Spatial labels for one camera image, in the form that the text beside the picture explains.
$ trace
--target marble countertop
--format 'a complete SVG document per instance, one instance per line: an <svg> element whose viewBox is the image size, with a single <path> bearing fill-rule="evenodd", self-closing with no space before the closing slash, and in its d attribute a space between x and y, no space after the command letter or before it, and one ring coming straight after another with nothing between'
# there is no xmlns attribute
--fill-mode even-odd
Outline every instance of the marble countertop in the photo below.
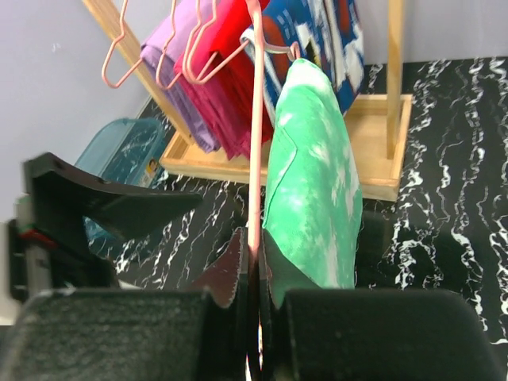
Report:
<svg viewBox="0 0 508 381"><path fill-rule="evenodd" d="M443 288L479 316L508 363L508 60L404 66L414 95L397 202L364 202L356 254L358 287ZM366 68L365 92L386 90L386 68ZM150 104L145 116L167 120ZM167 126L168 136L171 129ZM196 210L143 240L96 241L128 283L175 289L192 282L247 222L248 187L163 173L157 186L196 191Z"/></svg>

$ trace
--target wooden frame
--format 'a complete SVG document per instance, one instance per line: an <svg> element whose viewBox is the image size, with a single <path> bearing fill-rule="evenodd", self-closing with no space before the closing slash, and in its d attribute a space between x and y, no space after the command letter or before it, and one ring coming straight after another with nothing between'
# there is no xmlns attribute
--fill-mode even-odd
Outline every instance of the wooden frame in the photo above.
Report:
<svg viewBox="0 0 508 381"><path fill-rule="evenodd" d="M114 39L120 33L119 13L111 0L83 2L108 37ZM401 95L403 14L404 0L389 0L387 94L358 96L345 117L365 198L395 201L398 196L412 104L411 95ZM119 50L129 64L139 59L140 43L128 27ZM175 135L160 159L167 171L248 183L247 159L227 160L223 150L205 154L147 68L141 65L136 73L175 127ZM269 150L267 143L262 152L262 184L266 183Z"/></svg>

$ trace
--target lavender shirt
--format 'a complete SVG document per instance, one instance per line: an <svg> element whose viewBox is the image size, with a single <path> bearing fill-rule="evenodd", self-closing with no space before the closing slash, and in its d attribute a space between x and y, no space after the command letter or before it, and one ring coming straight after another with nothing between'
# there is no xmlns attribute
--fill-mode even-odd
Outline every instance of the lavender shirt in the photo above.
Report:
<svg viewBox="0 0 508 381"><path fill-rule="evenodd" d="M211 14L211 0L201 0L202 17ZM173 66L176 60L183 54L191 30L198 24L196 10L193 2L180 2L175 9L176 34L167 47L166 58L160 70L162 84L168 85L175 73ZM162 55L164 43L172 33L171 19L166 17L157 27L153 34L141 45L140 57L147 64L153 78L156 76L157 65ZM187 123L190 133L195 138L199 147L205 152L216 151L220 148L215 136L203 121L201 114L196 110L194 104L187 97L182 87L176 83L171 89L164 91L171 104L180 112L182 119Z"/></svg>

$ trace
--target wooden tray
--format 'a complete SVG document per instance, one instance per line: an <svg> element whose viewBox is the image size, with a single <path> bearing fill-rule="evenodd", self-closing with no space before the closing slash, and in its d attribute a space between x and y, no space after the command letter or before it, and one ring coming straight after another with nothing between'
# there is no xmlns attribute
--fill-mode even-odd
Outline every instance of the wooden tray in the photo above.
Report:
<svg viewBox="0 0 508 381"><path fill-rule="evenodd" d="M360 95L345 122L351 140L364 198L395 201L410 123L412 95L401 95L400 122L393 159L387 152L387 96ZM270 142L263 146L261 183L266 184ZM170 173L203 179L248 183L249 164L244 157L227 160L224 151L204 153L175 133L160 164Z"/></svg>

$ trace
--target red garment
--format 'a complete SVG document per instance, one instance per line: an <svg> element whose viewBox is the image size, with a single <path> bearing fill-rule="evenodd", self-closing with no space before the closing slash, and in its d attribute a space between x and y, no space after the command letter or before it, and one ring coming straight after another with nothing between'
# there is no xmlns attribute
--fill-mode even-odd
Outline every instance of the red garment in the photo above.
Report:
<svg viewBox="0 0 508 381"><path fill-rule="evenodd" d="M261 8L264 10L268 3L269 0L260 0ZM224 14L225 20L229 22L225 22L216 32L210 46L210 53L218 52L214 65L218 65L240 46L241 34L252 24L244 0L221 2L217 7L217 14ZM254 65L247 54L240 52L216 76L226 96L238 108L240 115L250 123L252 120ZM273 126L265 107L263 107L262 132L263 142L273 137ZM250 130L247 133L248 139L245 141L249 144L248 151L250 152Z"/></svg>

